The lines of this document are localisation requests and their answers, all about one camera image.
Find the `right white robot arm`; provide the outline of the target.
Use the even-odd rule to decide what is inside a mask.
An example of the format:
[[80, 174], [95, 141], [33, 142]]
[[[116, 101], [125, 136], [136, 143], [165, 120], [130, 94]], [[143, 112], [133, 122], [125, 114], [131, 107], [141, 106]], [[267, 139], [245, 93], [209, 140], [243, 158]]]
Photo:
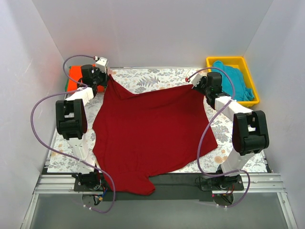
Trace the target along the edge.
[[233, 178], [240, 174], [244, 165], [254, 155], [269, 147], [269, 134], [266, 116], [263, 111], [248, 109], [222, 89], [222, 75], [218, 72], [208, 72], [206, 76], [194, 73], [187, 79], [193, 89], [202, 93], [208, 105], [217, 111], [205, 128], [197, 149], [197, 165], [200, 166], [200, 150], [205, 134], [211, 123], [219, 114], [224, 114], [233, 122], [233, 148], [228, 158], [223, 162], [215, 175], [203, 172], [204, 176], [216, 179], [220, 189], [228, 189], [233, 184]]

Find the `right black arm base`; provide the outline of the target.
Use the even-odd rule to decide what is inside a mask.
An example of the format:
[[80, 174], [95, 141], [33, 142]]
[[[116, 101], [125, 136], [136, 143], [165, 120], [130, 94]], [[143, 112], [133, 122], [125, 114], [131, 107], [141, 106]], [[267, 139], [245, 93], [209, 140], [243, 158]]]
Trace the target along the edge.
[[229, 177], [204, 177], [199, 176], [195, 179], [195, 183], [202, 191], [242, 191], [244, 185], [240, 175]]

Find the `dark red t-shirt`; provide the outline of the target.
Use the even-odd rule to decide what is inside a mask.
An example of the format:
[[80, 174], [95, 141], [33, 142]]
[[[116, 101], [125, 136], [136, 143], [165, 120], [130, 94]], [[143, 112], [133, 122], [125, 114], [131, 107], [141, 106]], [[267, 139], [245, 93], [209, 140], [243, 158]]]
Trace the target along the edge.
[[111, 78], [92, 126], [93, 153], [110, 188], [150, 195], [150, 177], [215, 150], [203, 99], [191, 85], [133, 94]]

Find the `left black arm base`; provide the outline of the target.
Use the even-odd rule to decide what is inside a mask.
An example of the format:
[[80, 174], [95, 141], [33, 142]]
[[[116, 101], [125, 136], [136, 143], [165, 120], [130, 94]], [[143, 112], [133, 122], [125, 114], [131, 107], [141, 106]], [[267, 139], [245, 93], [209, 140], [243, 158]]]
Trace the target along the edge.
[[103, 173], [94, 171], [88, 174], [72, 174], [75, 179], [74, 191], [112, 191]]

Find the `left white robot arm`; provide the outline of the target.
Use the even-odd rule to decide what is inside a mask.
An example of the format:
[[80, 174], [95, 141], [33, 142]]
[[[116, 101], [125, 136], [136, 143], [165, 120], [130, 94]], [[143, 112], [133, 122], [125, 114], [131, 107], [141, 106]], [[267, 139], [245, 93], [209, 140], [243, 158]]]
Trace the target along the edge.
[[92, 159], [86, 143], [85, 134], [88, 129], [85, 105], [93, 99], [98, 87], [106, 87], [109, 80], [106, 63], [81, 66], [81, 83], [88, 87], [79, 87], [70, 97], [55, 103], [57, 132], [72, 147], [72, 155], [81, 162], [78, 173], [88, 174], [94, 171]]

